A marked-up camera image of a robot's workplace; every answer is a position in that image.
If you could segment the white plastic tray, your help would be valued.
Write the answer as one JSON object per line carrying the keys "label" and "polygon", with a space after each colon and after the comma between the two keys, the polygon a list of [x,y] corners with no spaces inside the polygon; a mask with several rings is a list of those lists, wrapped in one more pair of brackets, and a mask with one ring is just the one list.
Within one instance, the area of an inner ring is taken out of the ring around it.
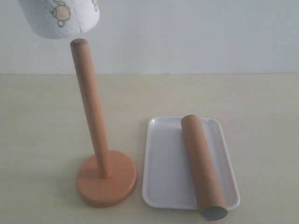
{"label": "white plastic tray", "polygon": [[[181,117],[149,120],[145,146],[142,197],[154,208],[196,210]],[[240,194],[222,127],[216,119],[200,118],[228,210],[240,204]]]}

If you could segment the printed white paper towel roll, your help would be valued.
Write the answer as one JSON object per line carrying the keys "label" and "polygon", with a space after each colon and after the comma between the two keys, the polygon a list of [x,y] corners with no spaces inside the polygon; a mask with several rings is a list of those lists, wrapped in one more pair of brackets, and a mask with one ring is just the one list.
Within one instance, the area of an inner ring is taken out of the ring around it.
{"label": "printed white paper towel roll", "polygon": [[32,31],[46,39],[77,37],[100,19],[98,0],[20,0]]}

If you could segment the brown cardboard tube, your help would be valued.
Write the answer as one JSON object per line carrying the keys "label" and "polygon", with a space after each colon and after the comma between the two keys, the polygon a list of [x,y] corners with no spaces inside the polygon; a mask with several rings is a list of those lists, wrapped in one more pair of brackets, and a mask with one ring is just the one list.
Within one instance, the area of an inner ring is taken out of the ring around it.
{"label": "brown cardboard tube", "polygon": [[206,221],[223,219],[228,210],[200,119],[187,115],[181,127],[199,216]]}

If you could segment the wooden paper towel holder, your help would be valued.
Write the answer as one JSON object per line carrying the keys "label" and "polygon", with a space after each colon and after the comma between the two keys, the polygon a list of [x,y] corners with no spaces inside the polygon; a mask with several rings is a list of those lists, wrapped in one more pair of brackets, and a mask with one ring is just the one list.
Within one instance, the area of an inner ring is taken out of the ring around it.
{"label": "wooden paper towel holder", "polygon": [[81,198],[90,206],[107,208],[126,200],[134,191],[137,170],[125,153],[109,150],[89,43],[70,43],[94,155],[80,167],[76,185]]}

